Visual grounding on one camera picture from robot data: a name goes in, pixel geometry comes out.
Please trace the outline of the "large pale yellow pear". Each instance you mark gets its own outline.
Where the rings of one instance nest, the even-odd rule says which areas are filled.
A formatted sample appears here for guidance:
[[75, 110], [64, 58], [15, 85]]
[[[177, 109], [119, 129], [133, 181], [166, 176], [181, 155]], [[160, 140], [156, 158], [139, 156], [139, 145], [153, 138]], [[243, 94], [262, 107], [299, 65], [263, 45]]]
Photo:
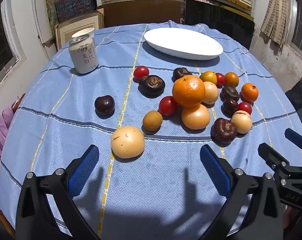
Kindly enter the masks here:
[[120, 127], [111, 136], [112, 152], [121, 159], [139, 156], [144, 151], [144, 147], [142, 131], [133, 126]]

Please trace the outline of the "dark wrinkled fruit front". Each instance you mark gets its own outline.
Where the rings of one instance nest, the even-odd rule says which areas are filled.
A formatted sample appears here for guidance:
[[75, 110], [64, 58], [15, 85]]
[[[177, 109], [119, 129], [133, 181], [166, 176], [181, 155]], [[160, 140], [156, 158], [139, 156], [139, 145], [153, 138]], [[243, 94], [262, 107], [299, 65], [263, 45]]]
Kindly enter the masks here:
[[237, 135], [237, 128], [235, 125], [224, 118], [218, 118], [212, 128], [212, 136], [221, 144], [231, 143]]

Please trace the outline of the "white oval plate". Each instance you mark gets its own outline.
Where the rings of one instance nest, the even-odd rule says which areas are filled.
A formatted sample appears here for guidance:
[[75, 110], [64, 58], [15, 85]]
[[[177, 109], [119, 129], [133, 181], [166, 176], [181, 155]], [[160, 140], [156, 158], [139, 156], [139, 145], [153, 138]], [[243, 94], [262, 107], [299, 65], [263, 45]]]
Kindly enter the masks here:
[[182, 59], [205, 61], [219, 57], [222, 45], [213, 38], [183, 28], [156, 28], [144, 34], [155, 50]]

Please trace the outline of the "pale round fruit behind orange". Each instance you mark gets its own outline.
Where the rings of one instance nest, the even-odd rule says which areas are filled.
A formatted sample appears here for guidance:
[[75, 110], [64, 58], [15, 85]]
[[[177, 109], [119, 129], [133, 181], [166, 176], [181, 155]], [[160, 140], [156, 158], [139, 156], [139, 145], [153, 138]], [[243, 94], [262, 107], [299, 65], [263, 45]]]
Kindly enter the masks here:
[[213, 105], [218, 100], [219, 97], [218, 88], [214, 83], [210, 81], [205, 81], [204, 86], [205, 86], [205, 95], [202, 102], [207, 105]]

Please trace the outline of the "large orange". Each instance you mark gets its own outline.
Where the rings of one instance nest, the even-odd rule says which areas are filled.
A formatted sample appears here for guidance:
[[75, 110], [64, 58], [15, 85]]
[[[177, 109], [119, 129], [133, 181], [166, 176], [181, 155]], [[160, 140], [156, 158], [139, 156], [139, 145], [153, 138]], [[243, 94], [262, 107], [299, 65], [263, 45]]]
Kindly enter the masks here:
[[174, 82], [172, 96], [182, 107], [199, 105], [205, 96], [204, 82], [199, 77], [185, 75]]

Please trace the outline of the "small red tomato top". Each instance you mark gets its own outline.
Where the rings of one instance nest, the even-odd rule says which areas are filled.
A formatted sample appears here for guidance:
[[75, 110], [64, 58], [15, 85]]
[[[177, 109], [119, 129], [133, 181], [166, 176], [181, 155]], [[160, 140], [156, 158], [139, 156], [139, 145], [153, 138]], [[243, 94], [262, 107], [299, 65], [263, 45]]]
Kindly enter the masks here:
[[216, 74], [216, 86], [218, 88], [222, 88], [225, 85], [225, 76], [221, 73], [215, 73]]

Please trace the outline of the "blue checked tablecloth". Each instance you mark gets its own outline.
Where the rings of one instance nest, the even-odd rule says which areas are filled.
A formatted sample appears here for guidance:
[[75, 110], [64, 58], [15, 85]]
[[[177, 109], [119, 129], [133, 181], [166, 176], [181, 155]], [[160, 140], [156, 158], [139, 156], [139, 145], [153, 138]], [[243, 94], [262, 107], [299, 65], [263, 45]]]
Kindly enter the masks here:
[[[171, 57], [150, 47], [144, 34], [157, 24], [124, 25], [95, 32], [99, 67], [77, 75], [63, 46], [44, 66], [26, 92], [11, 123], [0, 163], [0, 208], [15, 224], [17, 203], [28, 172], [38, 176], [67, 167], [90, 145], [99, 161], [74, 202], [102, 239], [198, 239], [225, 199], [218, 194], [200, 161], [200, 148], [210, 145], [233, 167], [254, 176], [269, 172], [258, 155], [259, 144], [271, 145], [290, 164], [302, 166], [302, 150], [288, 141], [291, 128], [302, 123], [278, 83], [238, 42], [205, 24], [191, 30], [218, 41], [223, 53], [211, 61]], [[253, 127], [226, 147], [210, 137], [210, 129], [192, 131], [180, 115], [165, 119], [155, 134], [146, 135], [143, 154], [121, 162], [112, 156], [111, 135], [118, 126], [141, 128], [144, 115], [157, 110], [160, 98], [145, 97], [132, 73], [146, 66], [172, 92], [173, 70], [186, 67], [193, 75], [207, 70], [234, 72], [240, 84], [253, 83], [259, 97], [253, 105]], [[110, 115], [95, 110], [97, 97], [110, 95]]]

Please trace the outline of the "red tomato middle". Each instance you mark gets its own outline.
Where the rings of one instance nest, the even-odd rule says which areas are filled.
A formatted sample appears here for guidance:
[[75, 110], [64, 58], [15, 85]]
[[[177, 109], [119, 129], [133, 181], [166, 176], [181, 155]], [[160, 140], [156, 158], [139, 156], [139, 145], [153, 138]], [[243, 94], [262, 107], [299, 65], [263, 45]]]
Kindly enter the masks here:
[[173, 115], [178, 109], [178, 103], [172, 96], [166, 96], [159, 103], [159, 112], [164, 116]]

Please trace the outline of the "orange tomato top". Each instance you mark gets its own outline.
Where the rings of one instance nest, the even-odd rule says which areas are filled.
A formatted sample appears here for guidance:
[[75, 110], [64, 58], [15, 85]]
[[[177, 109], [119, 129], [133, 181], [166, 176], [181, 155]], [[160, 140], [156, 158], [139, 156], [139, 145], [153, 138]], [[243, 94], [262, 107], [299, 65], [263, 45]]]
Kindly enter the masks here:
[[239, 85], [239, 76], [234, 72], [226, 73], [225, 85], [236, 88]]

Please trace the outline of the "small brown round fruit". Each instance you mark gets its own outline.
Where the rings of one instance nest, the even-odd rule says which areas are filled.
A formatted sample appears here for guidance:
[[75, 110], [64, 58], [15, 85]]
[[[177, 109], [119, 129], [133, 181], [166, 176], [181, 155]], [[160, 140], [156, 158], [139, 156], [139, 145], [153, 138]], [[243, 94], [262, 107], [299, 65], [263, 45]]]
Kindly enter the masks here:
[[158, 111], [149, 111], [142, 120], [144, 129], [150, 132], [159, 130], [162, 122], [163, 117]]

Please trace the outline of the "small red tomato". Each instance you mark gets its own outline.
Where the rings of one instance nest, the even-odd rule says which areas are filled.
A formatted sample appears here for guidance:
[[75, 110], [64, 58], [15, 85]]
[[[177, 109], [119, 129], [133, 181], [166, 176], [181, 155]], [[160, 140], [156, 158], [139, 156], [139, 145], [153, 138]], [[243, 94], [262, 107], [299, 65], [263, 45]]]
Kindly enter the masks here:
[[248, 102], [241, 102], [239, 104], [239, 111], [245, 111], [247, 112], [249, 115], [252, 114], [252, 106], [250, 103]]
[[218, 88], [222, 88], [225, 85], [225, 76], [221, 73], [215, 73], [216, 74], [216, 86]]

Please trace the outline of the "dark wrinkled double fruit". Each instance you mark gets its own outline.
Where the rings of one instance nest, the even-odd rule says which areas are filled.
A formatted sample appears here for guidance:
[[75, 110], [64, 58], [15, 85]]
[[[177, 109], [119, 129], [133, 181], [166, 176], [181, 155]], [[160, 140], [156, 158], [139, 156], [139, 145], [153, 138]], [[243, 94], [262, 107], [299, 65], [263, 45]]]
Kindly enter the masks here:
[[139, 79], [139, 90], [145, 96], [160, 96], [164, 89], [165, 82], [157, 75], [146, 75]]

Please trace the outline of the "brown wooden board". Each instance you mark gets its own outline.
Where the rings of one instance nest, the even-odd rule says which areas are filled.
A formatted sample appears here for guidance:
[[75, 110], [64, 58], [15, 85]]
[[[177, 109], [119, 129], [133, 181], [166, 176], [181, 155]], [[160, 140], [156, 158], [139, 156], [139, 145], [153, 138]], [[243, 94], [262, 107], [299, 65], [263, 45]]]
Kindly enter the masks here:
[[181, 3], [167, 0], [136, 0], [103, 5], [104, 26], [140, 23], [176, 23], [181, 19]]

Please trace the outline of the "black panel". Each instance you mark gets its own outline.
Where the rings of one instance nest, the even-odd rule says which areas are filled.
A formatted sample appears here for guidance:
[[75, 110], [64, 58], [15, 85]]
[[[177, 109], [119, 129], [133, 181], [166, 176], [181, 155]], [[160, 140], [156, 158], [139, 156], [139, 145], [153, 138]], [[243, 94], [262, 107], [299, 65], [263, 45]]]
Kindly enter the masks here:
[[184, 23], [206, 24], [209, 28], [233, 38], [247, 49], [250, 48], [255, 29], [255, 23], [250, 16], [230, 7], [197, 0], [186, 0]]

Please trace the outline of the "dark wrinkled fruit right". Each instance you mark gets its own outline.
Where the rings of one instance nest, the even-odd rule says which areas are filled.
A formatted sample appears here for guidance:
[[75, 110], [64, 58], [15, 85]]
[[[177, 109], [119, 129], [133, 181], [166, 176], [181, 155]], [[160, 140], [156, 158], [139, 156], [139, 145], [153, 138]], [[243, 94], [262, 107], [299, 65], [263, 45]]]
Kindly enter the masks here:
[[234, 87], [224, 86], [221, 90], [220, 98], [222, 101], [227, 99], [234, 99], [235, 101], [238, 101], [240, 99], [240, 95]]

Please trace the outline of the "white paper cup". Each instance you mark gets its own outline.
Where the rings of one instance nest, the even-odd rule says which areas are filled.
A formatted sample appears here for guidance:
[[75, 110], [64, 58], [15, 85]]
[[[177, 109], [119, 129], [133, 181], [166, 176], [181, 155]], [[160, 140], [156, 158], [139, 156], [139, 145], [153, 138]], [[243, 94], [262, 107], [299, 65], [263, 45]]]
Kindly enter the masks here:
[[82, 30], [77, 31], [76, 33], [74, 33], [71, 36], [71, 38], [80, 37], [80, 36], [83, 36], [83, 35], [89, 35], [91, 38], [93, 38], [94, 37], [94, 31], [95, 31], [95, 28], [93, 28], [93, 27], [85, 28], [85, 29], [82, 29]]

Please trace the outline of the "red cherry tomato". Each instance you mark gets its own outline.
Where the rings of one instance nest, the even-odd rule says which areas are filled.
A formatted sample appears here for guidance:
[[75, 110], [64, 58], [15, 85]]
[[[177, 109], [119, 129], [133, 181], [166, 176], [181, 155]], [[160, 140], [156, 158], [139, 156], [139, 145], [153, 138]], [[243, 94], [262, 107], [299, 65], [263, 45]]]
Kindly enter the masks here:
[[143, 76], [149, 75], [149, 69], [146, 66], [138, 66], [135, 68], [133, 76], [135, 80], [139, 80]]

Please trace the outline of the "yellow orange tomato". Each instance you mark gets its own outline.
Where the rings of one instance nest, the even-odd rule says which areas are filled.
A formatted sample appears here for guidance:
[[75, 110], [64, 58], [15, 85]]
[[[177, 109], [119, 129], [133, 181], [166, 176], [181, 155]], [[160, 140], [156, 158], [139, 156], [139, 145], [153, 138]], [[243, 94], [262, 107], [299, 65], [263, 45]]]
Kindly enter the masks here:
[[199, 77], [203, 82], [212, 82], [213, 84], [217, 84], [217, 76], [214, 72], [212, 71], [206, 71], [201, 73], [200, 77]]

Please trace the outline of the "small mandarin orange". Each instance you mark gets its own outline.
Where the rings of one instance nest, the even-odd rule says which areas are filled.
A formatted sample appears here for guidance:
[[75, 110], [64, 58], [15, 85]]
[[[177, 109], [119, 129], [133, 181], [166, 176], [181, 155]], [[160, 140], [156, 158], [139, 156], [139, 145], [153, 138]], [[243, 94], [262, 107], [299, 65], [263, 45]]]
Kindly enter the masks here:
[[259, 97], [259, 90], [253, 83], [245, 83], [241, 88], [241, 95], [247, 102], [254, 103]]

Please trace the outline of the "white drink can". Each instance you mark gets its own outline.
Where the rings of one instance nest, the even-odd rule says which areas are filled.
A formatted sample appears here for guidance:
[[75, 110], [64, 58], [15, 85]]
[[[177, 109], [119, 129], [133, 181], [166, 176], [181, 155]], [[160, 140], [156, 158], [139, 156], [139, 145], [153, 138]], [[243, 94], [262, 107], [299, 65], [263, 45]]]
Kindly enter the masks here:
[[94, 39], [89, 34], [72, 38], [68, 51], [78, 74], [89, 73], [98, 67]]

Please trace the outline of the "dark purple plum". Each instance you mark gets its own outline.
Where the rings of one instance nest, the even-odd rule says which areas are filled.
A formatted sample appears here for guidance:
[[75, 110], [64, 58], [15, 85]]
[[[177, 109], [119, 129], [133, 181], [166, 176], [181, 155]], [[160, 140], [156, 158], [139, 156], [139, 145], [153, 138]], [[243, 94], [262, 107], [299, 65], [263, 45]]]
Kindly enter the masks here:
[[97, 97], [95, 100], [95, 110], [100, 115], [110, 115], [115, 109], [114, 98], [110, 95]]

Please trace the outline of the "framed picture in carton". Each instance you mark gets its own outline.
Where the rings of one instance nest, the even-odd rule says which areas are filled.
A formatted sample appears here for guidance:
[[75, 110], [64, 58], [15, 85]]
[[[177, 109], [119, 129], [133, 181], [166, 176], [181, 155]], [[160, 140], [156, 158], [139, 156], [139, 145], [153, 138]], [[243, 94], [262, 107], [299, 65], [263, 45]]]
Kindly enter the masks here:
[[87, 28], [104, 28], [104, 9], [98, 9], [57, 24], [55, 26], [57, 49], [60, 50], [76, 32]]

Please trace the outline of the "wooden chair back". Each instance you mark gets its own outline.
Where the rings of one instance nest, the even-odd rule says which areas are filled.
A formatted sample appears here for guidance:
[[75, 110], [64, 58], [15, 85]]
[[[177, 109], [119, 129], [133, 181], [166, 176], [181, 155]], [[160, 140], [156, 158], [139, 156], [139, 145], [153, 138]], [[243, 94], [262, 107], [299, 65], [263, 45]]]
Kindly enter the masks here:
[[15, 113], [26, 94], [23, 93], [12, 105], [12, 111]]

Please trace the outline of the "small red tomato right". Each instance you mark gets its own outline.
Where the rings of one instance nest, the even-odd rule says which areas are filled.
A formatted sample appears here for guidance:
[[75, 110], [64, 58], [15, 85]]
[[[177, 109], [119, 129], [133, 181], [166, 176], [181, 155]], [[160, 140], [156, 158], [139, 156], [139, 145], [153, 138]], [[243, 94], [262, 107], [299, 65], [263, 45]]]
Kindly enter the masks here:
[[241, 102], [239, 104], [239, 111], [245, 111], [247, 112], [249, 115], [252, 114], [252, 106], [250, 103], [248, 102]]

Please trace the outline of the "dark plum right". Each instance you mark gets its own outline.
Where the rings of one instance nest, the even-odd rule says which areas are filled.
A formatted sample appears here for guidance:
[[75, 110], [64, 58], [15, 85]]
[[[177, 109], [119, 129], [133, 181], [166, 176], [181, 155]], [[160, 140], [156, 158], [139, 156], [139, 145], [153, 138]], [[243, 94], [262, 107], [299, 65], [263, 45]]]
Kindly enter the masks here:
[[233, 98], [227, 98], [222, 104], [222, 111], [227, 117], [232, 117], [233, 114], [239, 110], [238, 102]]

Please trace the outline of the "beige hanging cloth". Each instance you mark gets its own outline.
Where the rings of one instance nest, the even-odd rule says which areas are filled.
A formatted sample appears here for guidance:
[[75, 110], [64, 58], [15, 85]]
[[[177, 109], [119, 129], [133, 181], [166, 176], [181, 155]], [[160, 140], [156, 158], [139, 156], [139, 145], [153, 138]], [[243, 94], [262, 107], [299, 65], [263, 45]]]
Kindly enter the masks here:
[[269, 0], [261, 31], [283, 48], [288, 32], [289, 0]]

